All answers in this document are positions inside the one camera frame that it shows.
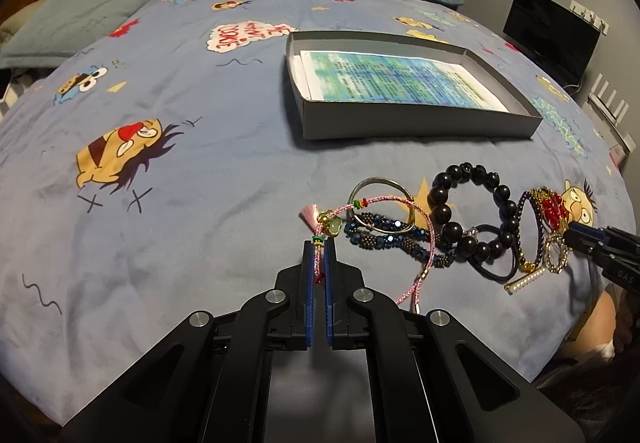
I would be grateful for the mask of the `person's hand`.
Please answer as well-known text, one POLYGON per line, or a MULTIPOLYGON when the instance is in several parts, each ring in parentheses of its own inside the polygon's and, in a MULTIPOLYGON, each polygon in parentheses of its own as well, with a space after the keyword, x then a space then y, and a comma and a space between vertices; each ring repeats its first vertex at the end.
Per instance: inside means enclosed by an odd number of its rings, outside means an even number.
POLYGON ((577 335, 564 342, 556 356, 585 361, 596 356, 607 359, 620 351, 620 344, 615 339, 617 302, 612 291, 608 288, 601 293, 577 335))

